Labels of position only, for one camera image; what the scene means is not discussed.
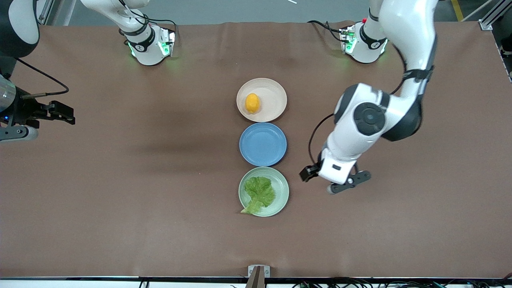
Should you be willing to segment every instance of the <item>green plate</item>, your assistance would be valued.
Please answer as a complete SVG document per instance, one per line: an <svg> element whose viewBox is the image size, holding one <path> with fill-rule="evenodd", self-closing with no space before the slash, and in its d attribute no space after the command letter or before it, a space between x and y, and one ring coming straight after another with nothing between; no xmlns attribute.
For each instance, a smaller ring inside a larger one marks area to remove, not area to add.
<svg viewBox="0 0 512 288"><path fill-rule="evenodd" d="M256 167L247 172L238 186L238 196L240 197L240 203L242 203L244 208L246 208L249 201L251 201L251 196L249 196L249 194L244 190L245 181L251 177L266 177L270 179L272 188L274 188L275 191L274 202L272 202L268 207L262 207L258 213L253 215L269 217L279 213L279 211L285 207L286 202L288 202L288 196L290 195L290 189L288 188L286 178L279 171L270 167Z"/></svg>

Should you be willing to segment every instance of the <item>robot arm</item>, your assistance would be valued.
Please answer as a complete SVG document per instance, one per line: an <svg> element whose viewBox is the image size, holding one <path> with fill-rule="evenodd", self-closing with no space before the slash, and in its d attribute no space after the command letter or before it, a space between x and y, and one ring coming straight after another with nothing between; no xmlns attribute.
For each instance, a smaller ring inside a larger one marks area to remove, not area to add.
<svg viewBox="0 0 512 288"><path fill-rule="evenodd" d="M25 57L39 42L36 0L0 1L0 55Z"/></svg>
<svg viewBox="0 0 512 288"><path fill-rule="evenodd" d="M20 58L35 49L39 42L35 5L36 0L0 2L0 55ZM75 123L73 108L57 101L41 104L35 100L41 96L46 93L31 95L16 87L8 76L0 75L0 124L4 124L0 126L0 142L35 139L38 119Z"/></svg>
<svg viewBox="0 0 512 288"><path fill-rule="evenodd" d="M135 57L143 65L156 65L172 54L175 32L150 24L137 8L150 0L81 0L121 29Z"/></svg>
<svg viewBox="0 0 512 288"><path fill-rule="evenodd" d="M332 194L353 188L370 177L368 171L350 173L363 152L380 137L397 141L419 129L421 101L432 74L437 43L433 21L436 4L437 0L382 2L382 31L406 61L400 96L366 84L347 88L334 111L334 131L322 148L319 162L301 172L303 181L321 176L333 183L328 187Z"/></svg>

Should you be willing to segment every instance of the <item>plate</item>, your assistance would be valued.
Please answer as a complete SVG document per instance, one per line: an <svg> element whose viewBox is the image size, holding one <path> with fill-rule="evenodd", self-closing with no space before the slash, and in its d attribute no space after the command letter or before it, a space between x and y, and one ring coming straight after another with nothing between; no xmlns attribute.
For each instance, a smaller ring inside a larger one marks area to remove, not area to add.
<svg viewBox="0 0 512 288"><path fill-rule="evenodd" d="M249 196L244 189L245 181L251 177L266 177L270 179L272 188L274 188L275 191L274 202L272 202L268 207L262 207L258 213L253 215L269 217L279 213L279 211L285 207L286 202L288 202L288 197L290 196L290 189L286 178L279 171L270 167L256 167L247 172L238 186L238 196L240 198L240 203L244 208L246 208L249 201L251 201L251 196Z"/></svg>
<svg viewBox="0 0 512 288"><path fill-rule="evenodd" d="M251 93L260 98L260 110L250 114L245 110L245 98ZM256 78L240 87L237 107L240 113L254 122L269 122L279 117L286 108L286 91L279 83L268 78Z"/></svg>
<svg viewBox="0 0 512 288"><path fill-rule="evenodd" d="M271 123L254 123L240 136L240 153L254 166L272 166L286 153L286 136Z"/></svg>

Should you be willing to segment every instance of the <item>blue plate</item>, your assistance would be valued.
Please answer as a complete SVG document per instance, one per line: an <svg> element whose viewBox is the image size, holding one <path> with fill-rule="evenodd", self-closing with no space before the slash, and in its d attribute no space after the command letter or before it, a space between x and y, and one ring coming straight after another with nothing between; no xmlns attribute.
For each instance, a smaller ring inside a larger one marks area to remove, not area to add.
<svg viewBox="0 0 512 288"><path fill-rule="evenodd" d="M262 122L252 124L240 137L240 152L254 166L272 166L286 153L286 137L279 127Z"/></svg>

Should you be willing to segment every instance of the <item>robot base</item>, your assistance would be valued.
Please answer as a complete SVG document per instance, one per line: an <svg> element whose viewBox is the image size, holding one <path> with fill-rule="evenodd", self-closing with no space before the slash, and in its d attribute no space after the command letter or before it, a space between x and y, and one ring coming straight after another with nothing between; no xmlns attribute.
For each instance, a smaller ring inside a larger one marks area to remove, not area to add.
<svg viewBox="0 0 512 288"><path fill-rule="evenodd" d="M148 46L145 52L137 51L137 47L129 47L132 51L132 56L137 61L146 66L156 65L167 56L172 56L174 42L176 34L174 31L169 29L161 28L157 25L151 25L151 28L155 31L155 39Z"/></svg>
<svg viewBox="0 0 512 288"><path fill-rule="evenodd" d="M355 25L347 27L346 30L342 31L342 33L340 33L341 39L347 40L349 42L341 42L341 45L344 54L349 54L357 62L366 64L374 62L382 53L384 53L384 49L388 41L386 40L384 44L382 44L382 47L379 49L368 48L368 45L361 40L361 26L363 26L363 23L358 22Z"/></svg>

